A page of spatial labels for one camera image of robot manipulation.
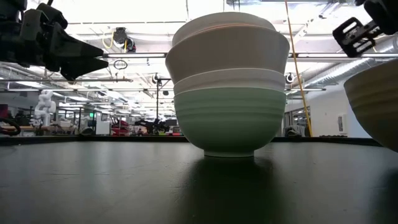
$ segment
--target bowl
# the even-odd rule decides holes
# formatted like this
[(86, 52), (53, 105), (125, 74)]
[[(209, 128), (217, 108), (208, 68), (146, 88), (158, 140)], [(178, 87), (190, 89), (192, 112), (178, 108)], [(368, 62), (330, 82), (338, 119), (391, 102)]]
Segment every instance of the bowl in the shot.
[(206, 156), (249, 157), (275, 136), (286, 95), (264, 88), (205, 88), (174, 96), (184, 136)]
[(284, 91), (285, 77), (262, 68), (230, 68), (184, 78), (174, 85), (174, 94), (188, 90), (218, 87), (253, 87)]
[(187, 37), (210, 28), (242, 24), (275, 30), (275, 27), (269, 21), (252, 14), (243, 12), (219, 12), (202, 16), (186, 23), (174, 34), (172, 44), (174, 46)]
[(355, 117), (378, 143), (398, 152), (398, 60), (356, 74), (344, 88)]
[(253, 26), (206, 30), (179, 42), (165, 63), (174, 83), (229, 68), (264, 68), (285, 73), (289, 42), (280, 33)]

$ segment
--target white humanoid robot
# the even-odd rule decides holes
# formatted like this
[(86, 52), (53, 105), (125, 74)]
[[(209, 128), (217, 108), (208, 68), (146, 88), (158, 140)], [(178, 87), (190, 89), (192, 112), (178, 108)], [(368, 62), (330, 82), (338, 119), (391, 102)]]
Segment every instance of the white humanoid robot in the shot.
[(51, 100), (52, 95), (52, 91), (48, 90), (43, 90), (42, 94), (39, 95), (39, 103), (35, 107), (35, 119), (32, 122), (33, 126), (50, 125), (50, 113), (55, 113), (57, 109), (55, 102)]

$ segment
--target black table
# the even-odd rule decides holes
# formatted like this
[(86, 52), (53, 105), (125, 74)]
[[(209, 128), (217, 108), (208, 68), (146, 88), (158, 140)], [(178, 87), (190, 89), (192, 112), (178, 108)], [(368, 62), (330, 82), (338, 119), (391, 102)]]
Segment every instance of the black table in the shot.
[(254, 158), (189, 143), (0, 147), (0, 223), (398, 223), (398, 153), (274, 142)]

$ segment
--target mint green ceramic bowl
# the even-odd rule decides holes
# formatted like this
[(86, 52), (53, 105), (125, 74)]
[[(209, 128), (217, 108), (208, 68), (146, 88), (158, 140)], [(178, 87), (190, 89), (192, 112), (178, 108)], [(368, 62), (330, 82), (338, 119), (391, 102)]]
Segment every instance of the mint green ceramic bowl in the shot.
[(286, 95), (265, 88), (206, 88), (174, 96), (185, 137), (206, 156), (247, 157), (280, 128)]

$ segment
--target bowl base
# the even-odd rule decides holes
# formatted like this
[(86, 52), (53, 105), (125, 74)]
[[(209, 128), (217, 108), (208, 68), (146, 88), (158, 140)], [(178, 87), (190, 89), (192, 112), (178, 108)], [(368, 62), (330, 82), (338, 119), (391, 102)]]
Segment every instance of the bowl base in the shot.
[(227, 157), (227, 158), (252, 157), (252, 156), (254, 156), (254, 151), (253, 152), (212, 152), (212, 151), (205, 151), (205, 156)]

